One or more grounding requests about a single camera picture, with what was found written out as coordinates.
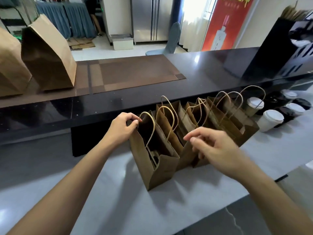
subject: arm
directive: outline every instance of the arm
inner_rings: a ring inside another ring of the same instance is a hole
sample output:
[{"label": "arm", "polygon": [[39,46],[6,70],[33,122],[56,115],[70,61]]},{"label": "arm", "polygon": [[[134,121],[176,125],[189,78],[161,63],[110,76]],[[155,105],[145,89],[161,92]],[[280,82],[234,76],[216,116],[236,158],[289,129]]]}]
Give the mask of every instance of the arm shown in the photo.
[{"label": "arm", "polygon": [[312,234],[313,222],[309,217],[225,132],[199,127],[184,140],[190,140],[200,158],[207,158],[216,169],[248,190],[272,234]]},{"label": "arm", "polygon": [[[127,127],[129,119],[133,122]],[[70,234],[110,153],[128,140],[138,120],[132,113],[115,118],[103,139],[7,234]]]}]

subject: bottle image on poster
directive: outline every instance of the bottle image on poster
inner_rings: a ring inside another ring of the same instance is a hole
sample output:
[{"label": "bottle image on poster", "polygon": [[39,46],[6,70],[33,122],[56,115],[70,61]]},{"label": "bottle image on poster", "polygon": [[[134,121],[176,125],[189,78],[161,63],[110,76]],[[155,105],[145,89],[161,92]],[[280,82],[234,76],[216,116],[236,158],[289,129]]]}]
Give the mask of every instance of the bottle image on poster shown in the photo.
[{"label": "bottle image on poster", "polygon": [[222,48],[224,44],[224,40],[226,38],[225,29],[226,29],[228,20],[229,20],[229,15],[225,16],[222,28],[216,32],[216,35],[214,37],[214,40],[211,46],[211,50],[220,50]]}]

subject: red poster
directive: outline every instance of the red poster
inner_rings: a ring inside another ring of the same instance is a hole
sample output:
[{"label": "red poster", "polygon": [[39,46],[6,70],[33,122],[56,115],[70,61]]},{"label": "red poster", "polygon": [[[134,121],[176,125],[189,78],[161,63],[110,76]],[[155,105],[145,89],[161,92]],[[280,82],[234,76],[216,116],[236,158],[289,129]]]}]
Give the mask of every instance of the red poster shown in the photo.
[{"label": "red poster", "polygon": [[230,49],[253,0],[217,0],[202,51]]}]

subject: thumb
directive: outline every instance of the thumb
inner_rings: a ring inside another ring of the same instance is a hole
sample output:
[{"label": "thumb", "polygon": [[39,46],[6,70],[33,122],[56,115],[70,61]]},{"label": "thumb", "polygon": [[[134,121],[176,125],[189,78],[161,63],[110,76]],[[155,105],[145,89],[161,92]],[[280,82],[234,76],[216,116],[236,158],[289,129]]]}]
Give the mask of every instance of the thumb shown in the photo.
[{"label": "thumb", "polygon": [[127,127],[127,129],[129,130],[129,133],[130,133],[130,134],[135,130],[135,128],[137,127],[138,123],[139,123],[138,120],[134,120],[134,121]]},{"label": "thumb", "polygon": [[215,148],[212,146],[208,145],[206,142],[204,142],[200,138],[192,137],[190,139],[190,143],[198,149],[209,161],[212,157],[212,154],[215,152]]}]

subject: hand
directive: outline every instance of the hand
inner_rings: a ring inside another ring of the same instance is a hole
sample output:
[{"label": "hand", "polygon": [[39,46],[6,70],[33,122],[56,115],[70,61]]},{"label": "hand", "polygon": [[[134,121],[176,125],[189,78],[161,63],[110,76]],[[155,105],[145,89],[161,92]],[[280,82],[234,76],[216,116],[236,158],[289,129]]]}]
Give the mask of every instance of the hand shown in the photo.
[{"label": "hand", "polygon": [[199,127],[184,137],[199,151],[199,158],[205,157],[221,173],[235,180],[243,180],[261,169],[252,162],[235,142],[224,132]]},{"label": "hand", "polygon": [[[132,120],[133,122],[129,126],[126,126],[127,120]],[[140,122],[142,121],[137,115],[133,113],[122,112],[112,120],[110,128],[101,141],[109,142],[110,144],[113,144],[115,147],[117,147],[129,139],[132,132],[139,123],[138,120],[140,120]]]}]

